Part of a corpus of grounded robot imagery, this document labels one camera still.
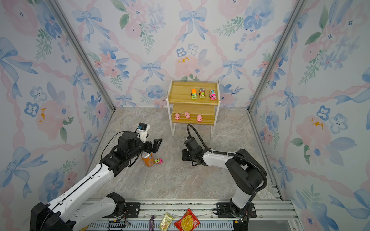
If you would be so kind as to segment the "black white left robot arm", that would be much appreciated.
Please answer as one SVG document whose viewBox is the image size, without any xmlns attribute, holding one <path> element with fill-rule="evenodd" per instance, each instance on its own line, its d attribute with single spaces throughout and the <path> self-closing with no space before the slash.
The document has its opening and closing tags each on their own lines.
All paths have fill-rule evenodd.
<svg viewBox="0 0 370 231">
<path fill-rule="evenodd" d="M 80 208 L 99 188 L 132 167 L 142 153 L 156 153 L 163 141 L 147 141 L 147 131 L 142 130 L 123 131 L 120 135 L 118 144 L 82 180 L 48 204 L 40 202 L 34 206 L 31 231 L 79 231 L 100 218 L 122 218 L 127 214 L 125 199 L 118 193 L 109 193 L 100 201 Z"/>
</svg>

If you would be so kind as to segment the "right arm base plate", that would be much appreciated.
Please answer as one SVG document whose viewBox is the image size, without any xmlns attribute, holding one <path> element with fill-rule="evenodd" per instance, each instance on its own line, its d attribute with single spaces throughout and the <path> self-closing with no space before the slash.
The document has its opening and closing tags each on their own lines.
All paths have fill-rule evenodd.
<svg viewBox="0 0 370 231">
<path fill-rule="evenodd" d="M 254 203 L 248 202 L 243 208 L 237 207 L 230 202 L 218 202 L 216 208 L 213 209 L 213 214 L 218 218 L 232 218 L 237 220 L 249 220 L 250 218 L 257 218 Z"/>
</svg>

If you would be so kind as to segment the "grey green toy truck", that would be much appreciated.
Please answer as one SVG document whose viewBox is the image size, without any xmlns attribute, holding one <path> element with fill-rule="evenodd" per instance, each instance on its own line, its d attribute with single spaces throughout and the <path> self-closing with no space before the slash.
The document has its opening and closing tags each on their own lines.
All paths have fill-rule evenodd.
<svg viewBox="0 0 370 231">
<path fill-rule="evenodd" d="M 200 99 L 205 99 L 206 98 L 206 92 L 205 92 L 204 88 L 200 88 L 199 97 L 200 97 Z"/>
</svg>

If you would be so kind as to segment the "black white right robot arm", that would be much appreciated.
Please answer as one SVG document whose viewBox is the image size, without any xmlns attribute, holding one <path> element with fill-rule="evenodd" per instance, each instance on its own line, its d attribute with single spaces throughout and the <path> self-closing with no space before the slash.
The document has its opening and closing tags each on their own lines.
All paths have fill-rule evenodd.
<svg viewBox="0 0 370 231">
<path fill-rule="evenodd" d="M 236 218 L 250 217 L 252 200 L 257 193 L 267 186 L 267 172 L 245 149 L 235 153 L 226 153 L 201 147 L 193 136 L 184 142 L 186 149 L 182 160 L 191 161 L 192 166 L 214 166 L 227 169 L 232 176 L 237 190 L 229 201 L 230 211 L 218 215 L 230 214 Z"/>
</svg>

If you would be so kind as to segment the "pink toy car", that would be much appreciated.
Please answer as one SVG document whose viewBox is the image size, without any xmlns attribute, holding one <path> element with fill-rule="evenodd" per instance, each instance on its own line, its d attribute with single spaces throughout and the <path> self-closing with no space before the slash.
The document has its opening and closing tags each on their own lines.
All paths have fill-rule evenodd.
<svg viewBox="0 0 370 231">
<path fill-rule="evenodd" d="M 210 94 L 209 94 L 209 97 L 211 100 L 216 100 L 217 99 L 217 95 L 216 95 L 216 92 L 214 90 L 210 90 Z"/>
</svg>

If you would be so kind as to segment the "green orange toy car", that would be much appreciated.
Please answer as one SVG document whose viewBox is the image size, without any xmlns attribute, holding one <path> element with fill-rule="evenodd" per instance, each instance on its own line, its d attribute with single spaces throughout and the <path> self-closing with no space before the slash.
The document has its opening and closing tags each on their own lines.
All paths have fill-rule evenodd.
<svg viewBox="0 0 370 231">
<path fill-rule="evenodd" d="M 191 90 L 191 99 L 197 99 L 197 90 L 196 89 Z"/>
</svg>

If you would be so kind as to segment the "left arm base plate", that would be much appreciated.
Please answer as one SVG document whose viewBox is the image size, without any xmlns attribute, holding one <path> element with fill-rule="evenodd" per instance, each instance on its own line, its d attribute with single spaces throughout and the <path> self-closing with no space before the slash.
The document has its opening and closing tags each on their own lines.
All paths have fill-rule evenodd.
<svg viewBox="0 0 370 231">
<path fill-rule="evenodd" d="M 141 203 L 139 202 L 129 202 L 129 203 L 119 203 L 116 205 L 113 213 L 103 218 L 138 218 L 140 212 Z"/>
</svg>

